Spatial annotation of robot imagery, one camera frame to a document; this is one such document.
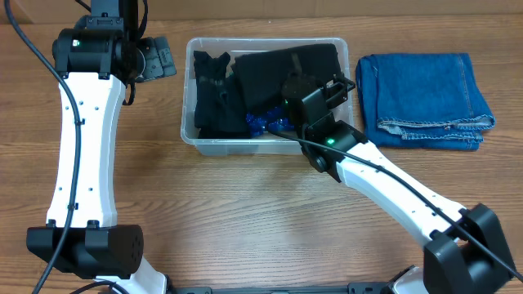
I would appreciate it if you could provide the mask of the green blue sequin cloth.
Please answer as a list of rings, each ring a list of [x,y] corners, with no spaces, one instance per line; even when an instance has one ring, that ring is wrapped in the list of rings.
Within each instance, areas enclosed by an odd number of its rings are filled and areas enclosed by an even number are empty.
[[[246,122],[251,137],[262,136],[269,131],[294,131],[288,115],[282,107],[275,107],[264,114],[247,114]]]

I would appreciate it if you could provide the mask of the large black cloth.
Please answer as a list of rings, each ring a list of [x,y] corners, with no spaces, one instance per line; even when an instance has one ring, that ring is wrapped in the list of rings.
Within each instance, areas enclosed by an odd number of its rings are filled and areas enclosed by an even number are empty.
[[[281,104],[281,87],[297,72],[294,57],[303,74],[322,83],[342,73],[337,49],[329,43],[239,56],[232,70],[249,113],[263,114]]]

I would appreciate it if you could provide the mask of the blue denim jeans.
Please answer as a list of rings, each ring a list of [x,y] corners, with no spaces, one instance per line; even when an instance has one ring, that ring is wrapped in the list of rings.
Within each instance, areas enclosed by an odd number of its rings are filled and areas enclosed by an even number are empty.
[[[355,82],[364,133],[380,147],[477,150],[496,124],[467,53],[364,56]]]

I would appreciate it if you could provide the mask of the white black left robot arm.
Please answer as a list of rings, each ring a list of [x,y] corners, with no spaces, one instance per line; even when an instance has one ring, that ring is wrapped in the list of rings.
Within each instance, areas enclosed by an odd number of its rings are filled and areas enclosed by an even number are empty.
[[[120,110],[136,85],[175,74],[166,38],[147,38],[146,2],[94,1],[64,29],[47,67],[61,98],[56,188],[46,223],[30,228],[27,248],[49,270],[115,293],[169,293],[172,285],[144,255],[138,225],[121,225],[114,200],[114,154]]]

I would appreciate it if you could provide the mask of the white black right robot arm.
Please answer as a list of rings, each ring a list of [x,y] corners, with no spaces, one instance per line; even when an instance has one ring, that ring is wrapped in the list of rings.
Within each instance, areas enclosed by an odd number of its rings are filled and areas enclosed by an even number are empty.
[[[423,251],[422,266],[410,266],[382,286],[383,293],[495,293],[521,279],[496,214],[484,204],[472,209],[430,190],[387,159],[363,133],[333,108],[355,84],[344,76],[326,85],[290,74],[283,106],[294,140],[318,172],[359,191],[393,217]]]

